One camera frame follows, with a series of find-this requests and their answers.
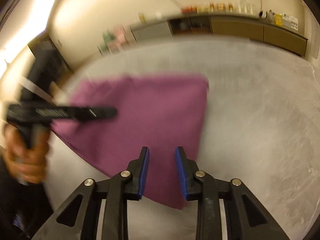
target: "purple fabric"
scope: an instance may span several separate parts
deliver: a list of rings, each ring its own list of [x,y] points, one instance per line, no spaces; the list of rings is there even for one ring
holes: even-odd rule
[[[72,98],[73,106],[118,109],[112,120],[78,123],[60,120],[55,133],[86,162],[111,177],[150,149],[145,196],[182,209],[174,158],[177,146],[196,160],[207,101],[208,81],[197,74],[123,77],[84,82]]]

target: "silver screw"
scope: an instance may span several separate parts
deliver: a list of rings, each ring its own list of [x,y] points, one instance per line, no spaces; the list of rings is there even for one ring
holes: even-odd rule
[[[84,184],[85,184],[86,186],[91,186],[91,185],[93,184],[93,179],[86,179],[86,180],[84,181]]]
[[[235,185],[235,186],[240,186],[240,185],[241,185],[241,180],[239,180],[239,179],[233,179],[233,180],[232,180],[232,184]]]
[[[196,171],[196,176],[197,177],[204,177],[205,176],[205,172],[204,171]]]
[[[120,173],[120,175],[121,175],[122,177],[124,177],[124,178],[129,177],[130,174],[131,174],[130,171],[122,171],[122,172]]]

